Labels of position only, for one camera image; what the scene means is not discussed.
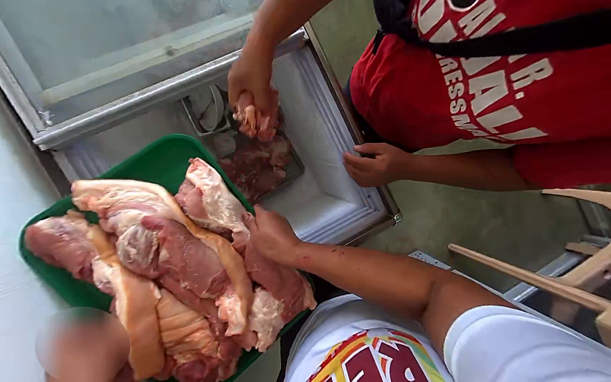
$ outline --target freezer glass lid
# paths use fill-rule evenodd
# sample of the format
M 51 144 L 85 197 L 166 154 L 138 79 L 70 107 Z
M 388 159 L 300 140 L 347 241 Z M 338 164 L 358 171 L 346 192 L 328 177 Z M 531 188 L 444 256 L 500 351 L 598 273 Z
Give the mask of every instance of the freezer glass lid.
M 260 3 L 0 0 L 0 56 L 53 126 L 240 49 Z

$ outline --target white t-shirt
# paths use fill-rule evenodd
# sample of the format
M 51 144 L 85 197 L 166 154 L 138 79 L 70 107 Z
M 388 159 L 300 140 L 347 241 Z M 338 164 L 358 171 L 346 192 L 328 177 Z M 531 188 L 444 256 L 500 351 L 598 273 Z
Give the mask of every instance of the white t-shirt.
M 419 323 L 352 294 L 326 301 L 294 341 L 286 382 L 611 381 L 611 351 L 513 308 L 454 321 L 445 362 Z

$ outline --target hand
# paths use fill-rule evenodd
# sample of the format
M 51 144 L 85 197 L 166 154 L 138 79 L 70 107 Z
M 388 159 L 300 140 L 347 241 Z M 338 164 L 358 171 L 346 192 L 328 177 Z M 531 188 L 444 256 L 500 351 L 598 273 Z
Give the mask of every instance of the hand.
M 256 217 L 249 212 L 242 214 L 242 221 L 251 234 L 251 245 L 264 256 L 278 264 L 294 266 L 297 248 L 301 240 L 284 216 L 254 206 Z
M 403 179 L 415 158 L 387 143 L 365 143 L 355 146 L 360 154 L 375 154 L 375 158 L 361 158 L 344 153 L 344 166 L 350 177 L 361 187 L 378 187 Z
M 257 110 L 267 112 L 271 108 L 272 59 L 274 47 L 260 36 L 247 38 L 240 58 L 227 75 L 228 101 L 235 107 L 243 92 L 253 96 Z
M 110 382 L 129 354 L 129 338 L 116 320 L 69 323 L 54 343 L 51 370 L 59 382 Z

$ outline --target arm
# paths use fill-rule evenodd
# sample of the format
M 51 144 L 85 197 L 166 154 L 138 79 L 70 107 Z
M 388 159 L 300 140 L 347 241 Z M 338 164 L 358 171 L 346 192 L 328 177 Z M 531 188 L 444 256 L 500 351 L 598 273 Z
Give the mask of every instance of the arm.
M 228 75 L 228 97 L 235 105 L 244 91 L 259 110 L 270 107 L 270 78 L 275 47 L 331 0 L 265 0 L 242 48 L 242 57 Z
M 412 155 L 386 143 L 356 146 L 361 158 L 344 154 L 344 165 L 361 186 L 375 187 L 407 179 L 473 188 L 476 190 L 530 190 L 513 166 L 513 150 L 480 150 L 452 155 Z
M 289 223 L 256 207 L 244 216 L 259 253 L 280 264 L 317 274 L 389 311 L 420 321 L 439 353 L 449 327 L 470 308 L 512 307 L 470 280 L 411 257 L 363 248 L 303 243 Z

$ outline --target chest freezer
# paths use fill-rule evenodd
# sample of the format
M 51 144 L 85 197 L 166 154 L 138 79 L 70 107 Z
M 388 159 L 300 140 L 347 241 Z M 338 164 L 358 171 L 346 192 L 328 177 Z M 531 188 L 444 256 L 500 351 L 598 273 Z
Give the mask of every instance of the chest freezer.
M 227 88 L 258 5 L 0 0 L 0 88 L 62 170 L 58 188 L 95 178 L 167 134 L 208 143 L 190 108 L 210 86 Z M 277 48 L 273 86 L 303 174 L 261 204 L 313 243 L 355 244 L 399 222 L 386 187 L 359 187 L 344 169 L 342 154 L 362 136 L 308 24 Z

